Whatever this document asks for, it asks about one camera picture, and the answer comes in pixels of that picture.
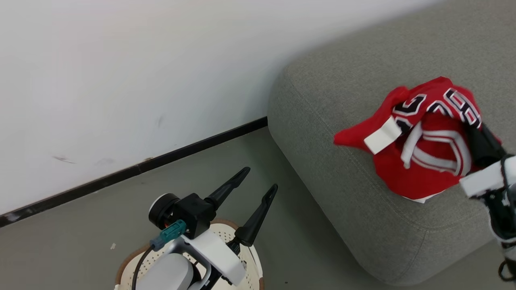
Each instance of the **gray fabric cushion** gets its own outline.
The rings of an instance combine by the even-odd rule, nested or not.
[[[288,66],[269,129],[357,261],[381,281],[416,284],[488,242],[487,213],[456,186],[425,204],[390,192],[372,156],[333,135],[371,116],[393,88],[443,75],[469,88],[516,152],[516,2],[456,0],[376,26]]]

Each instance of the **red jersey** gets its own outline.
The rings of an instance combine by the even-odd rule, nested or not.
[[[472,170],[464,124],[482,124],[473,94],[438,77],[394,89],[372,117],[337,133],[334,143],[374,154],[390,190],[424,202]]]

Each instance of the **cable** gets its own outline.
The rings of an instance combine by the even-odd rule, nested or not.
[[[504,267],[507,265],[507,261],[503,261],[501,264],[500,264],[500,267],[498,268],[498,276],[500,277],[500,279],[504,282],[512,282],[512,281],[516,281],[516,277],[512,276],[512,277],[505,277],[504,276]]]
[[[140,260],[138,261],[138,264],[136,264],[136,270],[134,270],[133,274],[133,286],[131,287],[132,290],[136,290],[136,281],[138,280],[138,272],[140,272],[141,264],[145,261],[145,258],[149,255],[149,253],[154,250],[154,245],[150,246],[145,253],[143,253],[143,256],[141,256]]]

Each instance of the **white laundry basket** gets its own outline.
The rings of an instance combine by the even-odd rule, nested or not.
[[[235,231],[238,226],[228,220],[223,219],[215,219],[210,226],[210,230],[214,233],[218,234],[224,242],[229,242],[235,237]],[[132,253],[129,257],[125,259],[125,261],[120,266],[120,269],[117,273],[116,278],[116,286],[115,290],[131,290],[131,284],[133,281],[133,274],[136,268],[136,264],[140,260],[141,256],[148,249],[149,246],[145,246],[136,252]],[[138,279],[141,279],[147,271],[152,267],[154,262],[164,253],[165,251],[154,252],[151,251],[147,256],[146,260],[140,267],[140,272],[138,273]],[[195,262],[195,260],[188,254],[184,254],[190,261]],[[263,271],[262,266],[260,264],[260,259],[258,258],[258,254],[254,248],[240,246],[240,260],[245,261],[247,263],[247,274],[244,280],[240,283],[240,285],[229,285],[223,279],[219,279],[217,284],[213,287],[214,290],[230,290],[230,289],[239,289],[239,290],[264,290],[263,283]],[[197,264],[196,267],[199,269],[201,276],[204,276],[206,273],[206,269]]]

